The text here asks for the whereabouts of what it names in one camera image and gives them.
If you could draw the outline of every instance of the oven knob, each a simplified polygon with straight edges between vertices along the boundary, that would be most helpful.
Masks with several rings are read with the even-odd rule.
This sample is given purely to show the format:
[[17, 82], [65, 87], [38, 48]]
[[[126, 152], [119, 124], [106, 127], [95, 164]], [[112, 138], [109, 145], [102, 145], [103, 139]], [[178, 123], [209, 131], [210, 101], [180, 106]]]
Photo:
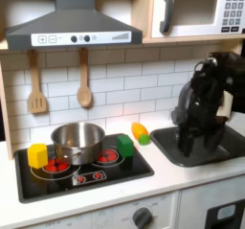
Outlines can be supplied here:
[[80, 177], [77, 178], [77, 181], [79, 183], [83, 183], [83, 182], [85, 182], [85, 178], [83, 176], [80, 176]]
[[152, 214], [147, 208], [141, 208], [134, 213], [133, 221], [138, 229], [144, 229], [152, 221]]
[[96, 173], [94, 174], [94, 178], [95, 178], [95, 179], [101, 179], [101, 178], [102, 178], [102, 174], [101, 174], [100, 172], [96, 172]]

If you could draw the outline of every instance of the range hood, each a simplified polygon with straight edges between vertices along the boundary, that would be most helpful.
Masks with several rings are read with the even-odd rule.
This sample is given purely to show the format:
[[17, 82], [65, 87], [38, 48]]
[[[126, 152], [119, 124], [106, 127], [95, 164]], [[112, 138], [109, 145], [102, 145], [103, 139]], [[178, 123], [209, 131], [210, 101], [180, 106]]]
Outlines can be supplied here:
[[141, 44], [142, 31], [95, 11], [95, 0], [56, 0], [56, 10], [6, 30], [10, 50]]

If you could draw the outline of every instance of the microwave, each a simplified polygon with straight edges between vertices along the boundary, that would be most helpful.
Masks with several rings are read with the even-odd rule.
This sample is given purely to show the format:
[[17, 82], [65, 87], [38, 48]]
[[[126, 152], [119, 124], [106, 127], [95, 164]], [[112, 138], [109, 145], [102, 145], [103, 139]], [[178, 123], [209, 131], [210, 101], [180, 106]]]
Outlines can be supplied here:
[[152, 37], [244, 34], [245, 0], [154, 0]]

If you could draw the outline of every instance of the hood control knob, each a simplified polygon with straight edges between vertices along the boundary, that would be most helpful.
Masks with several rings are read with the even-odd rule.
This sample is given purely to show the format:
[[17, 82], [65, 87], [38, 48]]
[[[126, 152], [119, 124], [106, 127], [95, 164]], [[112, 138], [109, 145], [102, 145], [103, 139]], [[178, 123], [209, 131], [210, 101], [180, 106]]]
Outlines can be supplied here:
[[74, 35], [71, 37], [71, 40], [72, 40], [73, 42], [77, 42], [77, 41], [78, 41], [77, 37], [74, 36]]
[[134, 213], [133, 221], [138, 229], [144, 229], [152, 221], [152, 214], [147, 208], [141, 208]]
[[89, 42], [89, 41], [90, 41], [90, 36], [89, 36], [89, 35], [86, 35], [86, 36], [84, 37], [84, 40], [85, 40], [86, 42]]

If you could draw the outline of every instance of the silver pot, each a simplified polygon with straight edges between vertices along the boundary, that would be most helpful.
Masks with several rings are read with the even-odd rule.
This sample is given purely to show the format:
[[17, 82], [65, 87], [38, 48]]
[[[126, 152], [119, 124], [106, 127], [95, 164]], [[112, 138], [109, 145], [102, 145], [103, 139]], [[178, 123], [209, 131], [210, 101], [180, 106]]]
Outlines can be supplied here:
[[104, 136], [100, 126], [75, 123], [60, 126], [51, 138], [60, 161], [70, 165], [84, 165], [98, 160]]

